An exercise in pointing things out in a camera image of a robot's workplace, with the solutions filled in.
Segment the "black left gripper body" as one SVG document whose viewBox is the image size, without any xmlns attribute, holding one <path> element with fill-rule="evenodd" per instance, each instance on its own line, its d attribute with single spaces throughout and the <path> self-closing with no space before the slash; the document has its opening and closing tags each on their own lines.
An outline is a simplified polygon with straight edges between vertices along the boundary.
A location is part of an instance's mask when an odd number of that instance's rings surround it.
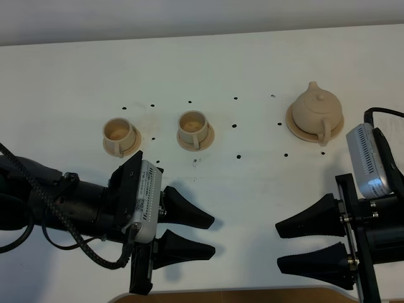
<svg viewBox="0 0 404 303">
<path fill-rule="evenodd" d="M 130 257 L 129 292 L 147 295 L 152 284 L 152 252 L 154 239 L 148 244 L 135 242 L 136 228 L 129 227 L 125 233 L 121 230 L 129 222 L 135 206 L 140 179 L 143 152 L 138 151 L 113 172 L 109 185 L 104 189 L 103 208 L 98 213 L 97 226 L 109 241 L 125 244 L 130 240 L 129 231 L 133 231 L 133 249 Z"/>
</svg>

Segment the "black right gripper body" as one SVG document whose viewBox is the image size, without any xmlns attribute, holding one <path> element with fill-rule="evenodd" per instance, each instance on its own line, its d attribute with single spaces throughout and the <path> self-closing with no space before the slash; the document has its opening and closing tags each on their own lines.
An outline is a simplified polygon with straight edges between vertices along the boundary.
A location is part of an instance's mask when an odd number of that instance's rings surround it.
<svg viewBox="0 0 404 303">
<path fill-rule="evenodd" d="M 380 198 L 359 199 L 352 174 L 336 177 L 361 302 L 381 302 L 375 264 L 403 261 L 403 174 L 386 138 L 374 135 L 374 139 L 392 192 Z"/>
</svg>

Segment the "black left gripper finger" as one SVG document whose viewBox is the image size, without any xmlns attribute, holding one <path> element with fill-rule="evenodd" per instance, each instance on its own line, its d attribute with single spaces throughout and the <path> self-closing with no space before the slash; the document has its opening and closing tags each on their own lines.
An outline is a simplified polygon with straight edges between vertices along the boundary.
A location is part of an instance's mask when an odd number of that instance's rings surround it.
<svg viewBox="0 0 404 303">
<path fill-rule="evenodd" d="M 161 238 L 154 240 L 153 269 L 188 261 L 209 260 L 215 253 L 213 246 L 191 241 L 166 230 Z"/>
<path fill-rule="evenodd" d="M 215 218 L 190 203 L 177 189 L 167 186 L 161 196 L 161 223 L 209 229 Z"/>
</svg>

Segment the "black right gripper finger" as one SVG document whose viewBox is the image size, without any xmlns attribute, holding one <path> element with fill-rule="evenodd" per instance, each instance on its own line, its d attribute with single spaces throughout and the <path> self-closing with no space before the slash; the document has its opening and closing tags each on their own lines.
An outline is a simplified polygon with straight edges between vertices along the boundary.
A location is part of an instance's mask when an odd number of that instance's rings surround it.
<svg viewBox="0 0 404 303">
<path fill-rule="evenodd" d="M 345 245 L 341 242 L 318 251 L 277 259 L 283 274 L 313 278 L 345 290 L 354 289 L 354 278 Z"/>
<path fill-rule="evenodd" d="M 340 220 L 339 201 L 333 194 L 324 195 L 306 210 L 275 224 L 282 239 L 310 235 L 344 237 L 345 227 Z"/>
</svg>

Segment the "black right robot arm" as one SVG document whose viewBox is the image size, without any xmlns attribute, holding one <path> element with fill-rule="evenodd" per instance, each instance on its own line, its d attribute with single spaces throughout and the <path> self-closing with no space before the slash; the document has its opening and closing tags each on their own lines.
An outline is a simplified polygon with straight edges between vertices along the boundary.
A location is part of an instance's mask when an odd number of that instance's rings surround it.
<svg viewBox="0 0 404 303">
<path fill-rule="evenodd" d="M 309 235 L 346 237 L 313 252 L 280 257 L 283 274 L 304 276 L 345 290 L 357 289 L 360 302 L 380 302 L 374 265 L 403 261 L 403 175 L 382 132 L 373 130 L 383 168 L 393 189 L 360 199 L 351 174 L 336 176 L 340 197 L 324 195 L 308 209 L 276 223 L 282 239 Z"/>
</svg>

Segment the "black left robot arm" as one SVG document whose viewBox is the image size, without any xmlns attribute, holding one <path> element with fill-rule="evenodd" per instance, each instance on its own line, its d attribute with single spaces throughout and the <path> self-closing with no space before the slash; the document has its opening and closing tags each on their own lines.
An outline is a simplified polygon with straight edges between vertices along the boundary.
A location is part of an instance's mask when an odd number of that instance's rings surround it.
<svg viewBox="0 0 404 303">
<path fill-rule="evenodd" d="M 170 230 L 157 237 L 160 223 L 208 229 L 214 217 L 190 203 L 176 188 L 162 186 L 163 170 L 141 151 L 120 165 L 107 186 L 82 181 L 33 160 L 1 156 L 1 229 L 20 230 L 1 247 L 16 249 L 39 226 L 68 232 L 96 264 L 109 270 L 130 268 L 129 291 L 147 295 L 154 270 L 187 261 L 208 260 L 215 248 Z"/>
</svg>

